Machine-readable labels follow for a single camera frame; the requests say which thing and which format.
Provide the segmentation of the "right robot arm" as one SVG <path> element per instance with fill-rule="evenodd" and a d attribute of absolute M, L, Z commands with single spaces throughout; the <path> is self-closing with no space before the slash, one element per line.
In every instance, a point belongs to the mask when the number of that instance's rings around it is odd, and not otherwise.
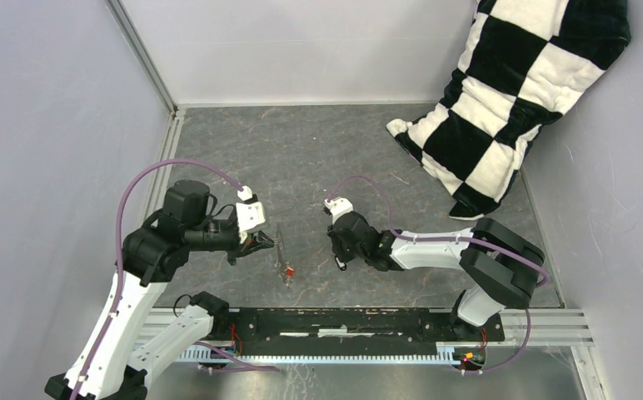
<path fill-rule="evenodd" d="M 340 269 L 355 259 L 381 272 L 418 268 L 461 270 L 474 282 L 456 301 L 451 333 L 470 340 L 502 310 L 526 310 L 544 279 L 545 254 L 494 219 L 456 232 L 413 233 L 375 229 L 360 213 L 334 217 L 326 230 Z"/>

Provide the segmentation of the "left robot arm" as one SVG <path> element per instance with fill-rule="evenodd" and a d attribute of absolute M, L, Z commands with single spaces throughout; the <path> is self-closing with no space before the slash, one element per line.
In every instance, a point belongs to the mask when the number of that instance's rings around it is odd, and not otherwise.
<path fill-rule="evenodd" d="M 225 252 L 227 261 L 273 240 L 262 230 L 266 216 L 249 187 L 226 219 L 207 212 L 209 187 L 181 180 L 168 188 L 163 206 L 128 234 L 117 256 L 112 289 L 85 348 L 66 371 L 50 377 L 53 399 L 144 399 L 152 384 L 197 340 L 223 338 L 232 325 L 227 302 L 195 295 L 174 322 L 138 347 L 136 340 L 155 302 L 192 252 Z"/>

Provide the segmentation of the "large metal keyring plate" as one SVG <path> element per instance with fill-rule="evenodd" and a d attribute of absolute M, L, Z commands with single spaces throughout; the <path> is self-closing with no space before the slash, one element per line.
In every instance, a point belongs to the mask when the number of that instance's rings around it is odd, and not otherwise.
<path fill-rule="evenodd" d="M 287 252 L 283 238 L 282 225 L 280 223 L 276 226 L 276 236 L 275 236 L 275 249 L 277 252 L 277 267 L 279 269 L 279 275 L 282 279 L 283 284 L 290 288 L 292 286 L 293 277 L 287 277 L 285 275 L 285 269 L 287 267 L 293 268 L 289 260 L 287 259 Z"/>

